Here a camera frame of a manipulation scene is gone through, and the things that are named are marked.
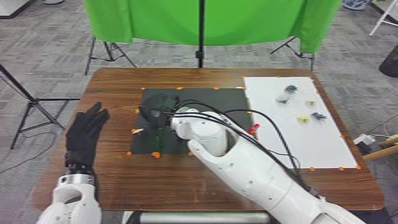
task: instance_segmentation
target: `black cable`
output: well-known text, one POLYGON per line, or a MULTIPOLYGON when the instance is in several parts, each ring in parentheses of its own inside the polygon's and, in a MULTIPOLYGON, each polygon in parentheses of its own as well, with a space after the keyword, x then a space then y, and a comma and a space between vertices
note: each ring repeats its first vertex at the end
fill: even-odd
POLYGON ((295 168, 295 172, 297 172, 297 175, 299 175, 299 178, 301 178, 301 181, 302 181, 301 170, 299 170, 299 167, 297 167, 297 164, 295 164, 293 154, 292 154, 292 151, 290 151, 290 146, 288 146, 288 143, 286 143, 286 140, 285 140, 285 137, 283 137, 283 132, 279 130, 279 127, 277 127, 277 124, 276 124, 272 118, 267 116, 265 113, 261 113, 260 111, 251 110, 251 109, 235 109, 235 110, 224 111, 226 114, 231 113, 231 112, 253 112, 253 113, 260 114, 265 117, 265 119, 269 120, 269 122, 270 122, 270 124, 274 126, 274 129, 277 131, 277 135, 279 135, 279 138, 281 138, 281 141, 283 141, 283 146, 285 146, 285 149, 286 149, 286 153, 290 155, 290 162, 292 162, 292 165, 293 165, 293 168, 295 168))
POLYGON ((238 122, 235 121, 235 119, 228 116, 228 114, 215 108, 215 107, 212 107, 206 103, 203 103, 203 102, 189 102, 189 103, 185 103, 182 106, 180 106, 180 108, 182 107, 185 107, 187 105, 201 105, 201 106, 205 106, 205 107, 208 107, 212 110, 213 110, 213 112, 217 113, 217 114, 221 114, 221 115, 224 115, 226 117, 228 117, 228 119, 233 121, 233 123, 237 124, 237 126, 242 128, 242 126, 240 126, 240 124, 238 124, 238 122))
POLYGON ((210 114, 205 114, 205 113, 166 113, 166 114, 169 114, 169 116, 174 116, 173 118, 178 118, 178 117, 192 117, 192 118, 205 119, 205 120, 219 123, 221 125, 224 125, 235 131, 235 133, 245 138, 245 140, 254 144, 254 146, 258 146, 258 148, 267 153, 267 155, 270 156, 272 160, 276 161, 276 163, 283 167, 285 172, 288 173, 292 179, 295 180, 295 182, 299 183, 299 185, 302 186, 302 188, 306 190, 309 189, 306 183, 302 182, 302 179, 301 179, 299 174, 290 170, 290 168, 283 164, 281 160, 274 156, 270 150, 265 148, 265 146, 261 145, 261 143, 258 142, 258 140, 226 123, 226 121, 222 121, 215 116, 212 116, 210 114))
POLYGON ((16 167, 20 167, 20 166, 22 166, 30 160, 34 160, 34 159, 46 153, 46 151, 52 149, 52 147, 54 147, 54 143, 55 143, 55 140, 57 140, 57 133, 55 133, 55 132, 43 132, 43 133, 38 134, 38 135, 27 136, 27 138, 32 138, 32 137, 36 137, 36 136, 39 136, 39 135, 43 135, 43 134, 54 134, 54 140, 52 140, 52 144, 50 144, 48 148, 39 152, 39 154, 38 154, 32 158, 29 158, 27 160, 23 160, 14 166, 11 166, 7 169, 4 169, 4 170, 0 171, 0 174, 4 174, 9 170, 13 170, 16 167))

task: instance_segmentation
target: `green screen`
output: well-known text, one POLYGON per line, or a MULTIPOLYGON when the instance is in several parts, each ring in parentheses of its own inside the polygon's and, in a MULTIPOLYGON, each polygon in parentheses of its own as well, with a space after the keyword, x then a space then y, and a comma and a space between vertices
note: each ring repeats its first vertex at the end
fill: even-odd
MULTIPOLYGON (((272 42, 297 36, 315 53, 340 0, 206 0, 208 46, 272 42)), ((199 42, 199 0, 86 0, 93 33, 107 42, 134 38, 199 42)))

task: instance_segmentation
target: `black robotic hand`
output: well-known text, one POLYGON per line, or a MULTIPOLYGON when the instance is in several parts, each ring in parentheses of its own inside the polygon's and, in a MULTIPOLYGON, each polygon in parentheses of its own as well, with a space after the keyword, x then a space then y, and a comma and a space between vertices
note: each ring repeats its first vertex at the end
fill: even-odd
POLYGON ((109 121, 109 110, 102 110, 98 102, 87 112, 77 114, 75 122, 66 134, 66 166, 93 168, 96 158, 96 144, 103 125, 109 121))

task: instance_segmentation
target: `white paper sheet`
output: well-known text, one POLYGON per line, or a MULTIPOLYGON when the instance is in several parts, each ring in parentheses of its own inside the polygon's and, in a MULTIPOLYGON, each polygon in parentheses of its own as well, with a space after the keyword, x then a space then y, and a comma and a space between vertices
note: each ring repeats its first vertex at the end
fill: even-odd
MULTIPOLYGON (((308 77, 247 77, 245 95, 251 108, 260 110, 276 121, 293 156, 301 161, 302 168, 354 168, 357 166, 350 149, 341 138, 340 129, 317 93, 313 80, 308 77), (295 85, 299 91, 286 104, 277 102, 285 89, 295 85), (318 112, 327 116, 324 121, 313 119, 311 114, 318 112), (301 123, 297 117, 308 115, 309 123, 301 123)), ((254 123, 260 124, 258 139, 265 147, 279 153, 286 153, 274 127, 260 115, 254 123)), ((286 166, 292 167, 288 156, 277 156, 286 166)))

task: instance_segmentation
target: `gray carpet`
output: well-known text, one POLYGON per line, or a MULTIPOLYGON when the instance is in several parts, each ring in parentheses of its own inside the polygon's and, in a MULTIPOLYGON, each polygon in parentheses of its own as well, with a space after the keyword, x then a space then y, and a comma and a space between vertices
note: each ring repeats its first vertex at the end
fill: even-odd
MULTIPOLYGON (((372 8, 365 12, 340 10, 324 47, 317 55, 317 74, 338 108, 338 112, 356 137, 398 112, 398 79, 384 76, 379 64, 398 43, 398 28, 382 25, 373 37, 368 32, 381 14, 372 8)), ((16 19, 0 20, 0 62, 23 86, 39 97, 78 97, 91 77, 84 77, 91 42, 91 27, 82 0, 68 0, 59 6, 34 3, 16 19)), ((206 52, 206 67, 212 68, 309 68, 309 62, 283 49, 270 55, 279 43, 249 46, 212 47, 206 52)), ((139 67, 196 67, 196 47, 153 41, 135 41, 123 45, 139 67)), ((94 62, 94 70, 103 66, 128 66, 94 62)), ((9 144, 22 118, 27 100, 0 82, 0 170, 30 158, 52 144, 54 135, 22 138, 18 148, 9 144)), ((75 104, 62 114, 62 124, 71 119, 75 104)), ((30 123, 45 118, 34 112, 30 123)), ((398 121, 388 125, 389 133, 398 133, 398 121)), ((57 132, 46 127, 29 136, 57 132)), ((46 156, 0 174, 0 223, 36 223, 39 211, 30 207, 30 194, 46 166, 46 156)), ((382 191, 386 207, 398 223, 398 155, 370 163, 382 191)), ((119 214, 105 213, 103 223, 118 223, 119 214)))

